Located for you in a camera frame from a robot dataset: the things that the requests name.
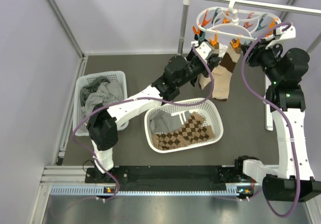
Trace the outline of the white round clip hanger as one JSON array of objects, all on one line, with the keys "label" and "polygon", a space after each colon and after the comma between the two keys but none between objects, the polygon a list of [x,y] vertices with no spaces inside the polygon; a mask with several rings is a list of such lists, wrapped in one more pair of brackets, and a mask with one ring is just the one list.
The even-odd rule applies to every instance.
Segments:
[{"label": "white round clip hanger", "polygon": [[193,26],[195,39],[207,39],[214,44],[222,36],[235,44],[251,42],[260,32],[281,23],[280,18],[272,13],[241,10],[236,1],[230,0],[227,8],[210,7],[200,12]]}]

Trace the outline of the black sock with white stripes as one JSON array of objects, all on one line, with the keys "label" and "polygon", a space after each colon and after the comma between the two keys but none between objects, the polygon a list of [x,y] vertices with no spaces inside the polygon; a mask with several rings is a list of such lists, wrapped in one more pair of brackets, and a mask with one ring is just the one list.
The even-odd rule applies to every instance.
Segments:
[{"label": "black sock with white stripes", "polygon": [[192,85],[193,87],[195,87],[195,85],[196,85],[196,82],[197,82],[198,76],[199,76],[199,75],[196,75],[196,77],[195,77],[195,78],[193,78],[193,79],[190,81],[190,83],[191,83],[191,85]]}]

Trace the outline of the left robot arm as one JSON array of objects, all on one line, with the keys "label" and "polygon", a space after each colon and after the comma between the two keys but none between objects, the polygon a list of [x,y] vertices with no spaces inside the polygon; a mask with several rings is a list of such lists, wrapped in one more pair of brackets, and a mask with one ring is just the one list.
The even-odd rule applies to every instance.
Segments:
[{"label": "left robot arm", "polygon": [[162,103],[172,103],[181,86],[195,82],[199,75],[211,76],[220,60],[216,53],[190,52],[187,58],[174,56],[165,66],[163,75],[138,94],[106,106],[95,105],[87,130],[94,147],[96,176],[103,182],[113,178],[112,148],[118,142],[119,127]]}]

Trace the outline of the brown beige striped socks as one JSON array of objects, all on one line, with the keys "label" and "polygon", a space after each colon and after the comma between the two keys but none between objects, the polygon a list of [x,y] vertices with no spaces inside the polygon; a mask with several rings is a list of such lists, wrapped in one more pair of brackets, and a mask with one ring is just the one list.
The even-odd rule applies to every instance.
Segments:
[{"label": "brown beige striped socks", "polygon": [[[226,53],[227,48],[228,47],[226,45],[219,43],[219,46],[217,48],[214,48],[215,49],[214,53],[219,54],[219,56],[222,57],[222,60],[223,60],[223,57]],[[215,85],[217,87],[219,86],[219,82],[222,78],[222,75],[226,72],[226,69],[220,64],[211,71],[211,75],[207,72],[207,70],[205,70],[205,73],[201,73],[199,75],[199,86],[201,89],[204,89],[205,86],[207,86],[209,83],[212,82],[210,76],[213,77],[215,81]]]}]

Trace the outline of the yellow-orange peg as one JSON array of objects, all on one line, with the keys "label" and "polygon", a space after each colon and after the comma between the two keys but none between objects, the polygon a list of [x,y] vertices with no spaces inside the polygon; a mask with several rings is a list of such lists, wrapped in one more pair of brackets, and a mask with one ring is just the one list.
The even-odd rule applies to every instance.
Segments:
[{"label": "yellow-orange peg", "polygon": [[240,39],[232,39],[230,45],[236,51],[241,47]]},{"label": "yellow-orange peg", "polygon": [[215,34],[213,38],[209,38],[209,42],[211,44],[212,47],[214,48],[217,48],[219,46],[219,43],[218,43],[218,35]]}]

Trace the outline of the orange clothes peg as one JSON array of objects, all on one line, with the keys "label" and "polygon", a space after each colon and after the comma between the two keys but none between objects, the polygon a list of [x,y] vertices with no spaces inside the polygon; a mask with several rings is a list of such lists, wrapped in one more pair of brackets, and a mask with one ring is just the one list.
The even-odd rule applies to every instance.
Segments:
[{"label": "orange clothes peg", "polygon": [[192,29],[193,29],[193,33],[194,33],[196,36],[201,36],[202,31],[201,31],[199,28],[196,28],[195,26],[193,26]]}]

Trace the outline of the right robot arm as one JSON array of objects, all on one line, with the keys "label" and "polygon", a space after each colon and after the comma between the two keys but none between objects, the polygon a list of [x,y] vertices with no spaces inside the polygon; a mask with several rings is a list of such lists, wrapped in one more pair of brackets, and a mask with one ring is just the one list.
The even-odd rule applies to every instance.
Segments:
[{"label": "right robot arm", "polygon": [[308,71],[310,56],[299,48],[283,53],[280,44],[269,48],[267,43],[260,43],[253,49],[246,44],[241,49],[244,60],[251,67],[261,67],[271,82],[263,102],[275,124],[279,164],[273,170],[257,158],[242,156],[235,161],[234,176],[241,182],[254,179],[269,201],[306,202],[320,194],[320,182],[315,180],[307,157],[303,126],[306,104],[299,84]]}]

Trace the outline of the teal clothes peg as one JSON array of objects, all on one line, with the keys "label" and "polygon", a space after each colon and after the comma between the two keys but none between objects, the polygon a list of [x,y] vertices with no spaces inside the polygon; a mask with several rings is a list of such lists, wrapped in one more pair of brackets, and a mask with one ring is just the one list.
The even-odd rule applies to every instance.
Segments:
[{"label": "teal clothes peg", "polygon": [[205,34],[204,33],[201,35],[195,34],[194,39],[197,40],[199,44],[201,44],[202,42],[204,42],[206,40]]}]

